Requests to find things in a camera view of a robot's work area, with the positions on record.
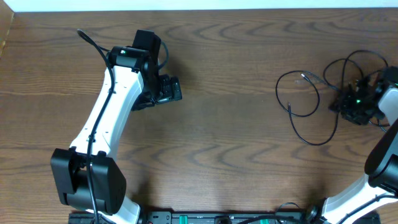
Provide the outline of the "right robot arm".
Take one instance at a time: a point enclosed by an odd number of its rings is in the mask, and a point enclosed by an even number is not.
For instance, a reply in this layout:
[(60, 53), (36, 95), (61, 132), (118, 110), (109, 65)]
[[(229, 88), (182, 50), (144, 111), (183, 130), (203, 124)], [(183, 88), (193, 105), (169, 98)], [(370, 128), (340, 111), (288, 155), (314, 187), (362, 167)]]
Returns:
[(372, 102), (390, 128), (369, 154), (364, 175), (327, 198), (312, 223), (354, 223), (379, 207), (397, 202), (397, 67), (382, 70), (379, 83)]

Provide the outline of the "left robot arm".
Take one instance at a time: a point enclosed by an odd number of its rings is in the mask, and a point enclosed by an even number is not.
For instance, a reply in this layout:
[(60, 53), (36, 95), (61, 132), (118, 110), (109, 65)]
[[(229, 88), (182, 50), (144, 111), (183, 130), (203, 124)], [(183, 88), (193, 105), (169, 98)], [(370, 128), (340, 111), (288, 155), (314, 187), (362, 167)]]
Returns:
[(56, 148), (50, 165), (60, 202), (76, 209), (69, 223), (139, 223), (141, 208), (126, 196), (127, 182), (116, 163), (130, 112), (182, 99), (177, 77), (159, 72), (166, 48), (151, 30), (138, 30), (132, 45), (111, 50), (81, 29), (106, 65), (98, 99), (68, 149)]

